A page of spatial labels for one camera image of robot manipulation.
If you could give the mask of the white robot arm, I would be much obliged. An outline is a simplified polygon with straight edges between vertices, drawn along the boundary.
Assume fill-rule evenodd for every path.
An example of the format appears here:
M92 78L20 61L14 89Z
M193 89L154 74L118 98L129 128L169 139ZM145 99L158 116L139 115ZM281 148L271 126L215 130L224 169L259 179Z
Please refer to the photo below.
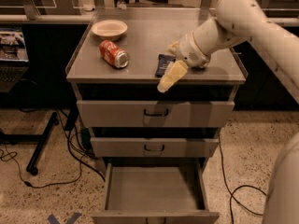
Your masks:
M248 41L266 52L278 70L299 86L299 38L271 22L256 0L218 0L215 15L169 46L177 60L168 65L157 90L168 91L191 68L205 68L211 54ZM262 224L299 224L299 134L279 152Z

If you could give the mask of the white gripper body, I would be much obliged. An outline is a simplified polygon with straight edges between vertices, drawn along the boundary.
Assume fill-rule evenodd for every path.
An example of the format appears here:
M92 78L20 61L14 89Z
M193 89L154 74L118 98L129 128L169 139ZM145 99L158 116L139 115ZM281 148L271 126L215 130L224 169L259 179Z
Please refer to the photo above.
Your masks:
M210 62L210 56L205 55L196 44L193 32L186 34L178 41L175 54L179 60L191 68L204 69Z

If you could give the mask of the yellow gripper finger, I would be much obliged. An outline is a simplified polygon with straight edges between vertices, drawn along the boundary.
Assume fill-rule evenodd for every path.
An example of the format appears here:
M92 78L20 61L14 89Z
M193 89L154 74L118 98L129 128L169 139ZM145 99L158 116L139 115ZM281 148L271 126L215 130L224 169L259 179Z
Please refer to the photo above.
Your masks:
M188 69L189 66L182 60L171 63L160 79L157 90L161 93L167 92L177 81L187 74Z
M172 54L175 54L177 49L178 49L178 42L177 41L167 47L167 50Z

